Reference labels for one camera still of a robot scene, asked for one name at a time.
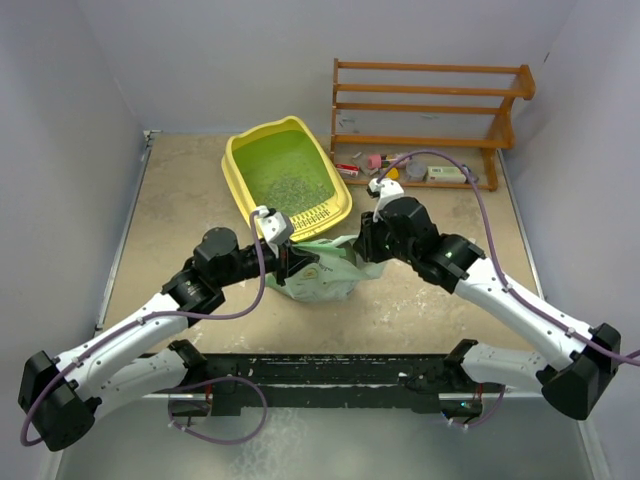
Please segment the green cat litter bag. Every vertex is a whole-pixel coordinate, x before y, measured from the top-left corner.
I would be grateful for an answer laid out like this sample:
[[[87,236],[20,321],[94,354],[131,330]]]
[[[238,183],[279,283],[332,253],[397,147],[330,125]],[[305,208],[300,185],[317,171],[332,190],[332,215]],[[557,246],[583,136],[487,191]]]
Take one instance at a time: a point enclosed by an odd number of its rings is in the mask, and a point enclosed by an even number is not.
[[[383,263],[366,262],[354,250],[356,235],[335,239],[300,242],[297,247],[314,254],[318,261],[277,284],[275,276],[266,276],[266,286],[300,302],[330,302],[346,299],[361,281],[382,276]]]

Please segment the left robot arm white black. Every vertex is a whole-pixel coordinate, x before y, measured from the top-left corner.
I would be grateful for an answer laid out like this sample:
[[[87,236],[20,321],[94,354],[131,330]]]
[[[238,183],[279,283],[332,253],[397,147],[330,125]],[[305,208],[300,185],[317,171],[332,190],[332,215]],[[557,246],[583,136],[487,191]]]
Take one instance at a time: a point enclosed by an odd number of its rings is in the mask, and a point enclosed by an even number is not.
[[[217,319],[224,287],[267,274],[283,282],[317,259],[289,240],[255,239],[240,248],[232,230],[209,230],[183,269],[136,312],[56,357],[40,351],[27,360],[18,398],[26,414],[21,444],[63,450],[147,394],[198,390],[206,378],[205,360],[191,343],[174,342],[153,356],[148,349],[200,320]]]

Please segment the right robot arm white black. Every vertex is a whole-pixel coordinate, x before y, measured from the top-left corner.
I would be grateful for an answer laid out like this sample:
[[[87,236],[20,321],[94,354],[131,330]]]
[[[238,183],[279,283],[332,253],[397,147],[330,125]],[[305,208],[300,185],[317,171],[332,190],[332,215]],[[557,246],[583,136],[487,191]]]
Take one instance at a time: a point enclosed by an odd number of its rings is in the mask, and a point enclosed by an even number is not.
[[[446,383],[456,391],[495,383],[539,392],[565,416],[587,419],[618,372],[619,331],[575,319],[523,288],[476,244],[439,232],[417,199],[373,197],[375,209],[361,216],[358,255],[409,265],[424,282],[478,306],[534,348],[527,354],[473,341],[445,366]]]

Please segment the red white small box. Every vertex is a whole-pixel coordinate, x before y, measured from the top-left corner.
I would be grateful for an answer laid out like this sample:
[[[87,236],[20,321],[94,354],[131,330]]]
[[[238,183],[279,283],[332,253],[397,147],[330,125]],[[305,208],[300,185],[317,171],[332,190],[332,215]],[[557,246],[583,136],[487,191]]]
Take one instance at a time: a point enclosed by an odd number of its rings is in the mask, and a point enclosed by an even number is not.
[[[336,170],[343,176],[357,177],[359,168],[355,165],[335,164]]]

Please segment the white green long box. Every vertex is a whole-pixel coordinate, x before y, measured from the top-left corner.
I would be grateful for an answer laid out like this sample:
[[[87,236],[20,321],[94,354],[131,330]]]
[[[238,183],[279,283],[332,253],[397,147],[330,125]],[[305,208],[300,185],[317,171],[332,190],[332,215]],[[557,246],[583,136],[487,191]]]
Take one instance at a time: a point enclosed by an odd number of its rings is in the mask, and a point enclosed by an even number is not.
[[[467,179],[461,169],[445,166],[429,166],[425,180],[430,183],[466,184]]]

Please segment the yellow green litter box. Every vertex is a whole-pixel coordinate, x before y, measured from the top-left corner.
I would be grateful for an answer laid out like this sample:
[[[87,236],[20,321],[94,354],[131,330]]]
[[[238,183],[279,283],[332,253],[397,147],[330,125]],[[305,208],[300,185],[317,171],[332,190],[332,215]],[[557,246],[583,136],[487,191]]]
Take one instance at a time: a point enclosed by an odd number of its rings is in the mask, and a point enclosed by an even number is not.
[[[336,227],[353,208],[344,180],[318,139],[296,116],[230,137],[221,168],[244,219],[261,205],[274,208],[291,219],[295,241]]]

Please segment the yellow grey sponge block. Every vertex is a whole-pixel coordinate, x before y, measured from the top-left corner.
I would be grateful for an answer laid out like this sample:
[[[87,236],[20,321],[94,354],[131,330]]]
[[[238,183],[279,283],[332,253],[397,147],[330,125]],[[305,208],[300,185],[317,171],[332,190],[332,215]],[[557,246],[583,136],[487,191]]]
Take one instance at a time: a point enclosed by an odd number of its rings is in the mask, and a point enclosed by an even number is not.
[[[390,169],[385,175],[386,178],[389,178],[391,180],[397,180],[399,176],[399,171],[396,168]]]

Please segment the pink tape roll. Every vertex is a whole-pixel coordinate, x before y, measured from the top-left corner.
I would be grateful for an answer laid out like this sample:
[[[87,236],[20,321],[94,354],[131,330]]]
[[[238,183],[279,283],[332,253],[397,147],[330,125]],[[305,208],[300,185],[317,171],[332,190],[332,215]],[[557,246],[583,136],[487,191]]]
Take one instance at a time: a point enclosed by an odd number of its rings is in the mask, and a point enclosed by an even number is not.
[[[370,155],[368,157],[368,168],[379,169],[382,166],[382,156],[379,154]]]

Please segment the pink patterned tube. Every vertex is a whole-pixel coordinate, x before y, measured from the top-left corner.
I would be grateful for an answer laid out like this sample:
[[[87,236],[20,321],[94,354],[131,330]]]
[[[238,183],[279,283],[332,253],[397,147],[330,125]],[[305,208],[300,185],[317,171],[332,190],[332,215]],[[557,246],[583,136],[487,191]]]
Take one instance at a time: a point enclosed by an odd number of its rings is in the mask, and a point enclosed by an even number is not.
[[[380,167],[387,168],[391,165],[396,165],[397,168],[404,168],[411,159],[412,157],[406,152],[383,154],[380,156]]]

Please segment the grey round container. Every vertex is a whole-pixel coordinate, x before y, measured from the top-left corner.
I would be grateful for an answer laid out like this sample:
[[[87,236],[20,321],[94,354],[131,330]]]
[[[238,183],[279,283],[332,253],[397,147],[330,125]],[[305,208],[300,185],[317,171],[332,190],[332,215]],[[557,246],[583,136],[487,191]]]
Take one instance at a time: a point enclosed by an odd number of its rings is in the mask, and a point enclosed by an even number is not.
[[[428,173],[428,165],[418,159],[411,159],[405,166],[405,177],[409,183],[421,183]]]

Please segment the wooden three-tier rack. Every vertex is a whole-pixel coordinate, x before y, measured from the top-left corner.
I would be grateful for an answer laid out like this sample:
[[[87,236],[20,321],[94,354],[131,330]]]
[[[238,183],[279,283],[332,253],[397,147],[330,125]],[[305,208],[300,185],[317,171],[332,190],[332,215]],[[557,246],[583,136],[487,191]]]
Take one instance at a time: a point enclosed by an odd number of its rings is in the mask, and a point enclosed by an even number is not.
[[[346,147],[472,149],[481,188],[499,186],[496,158],[516,143],[512,112],[536,94],[531,68],[334,59],[329,156]]]

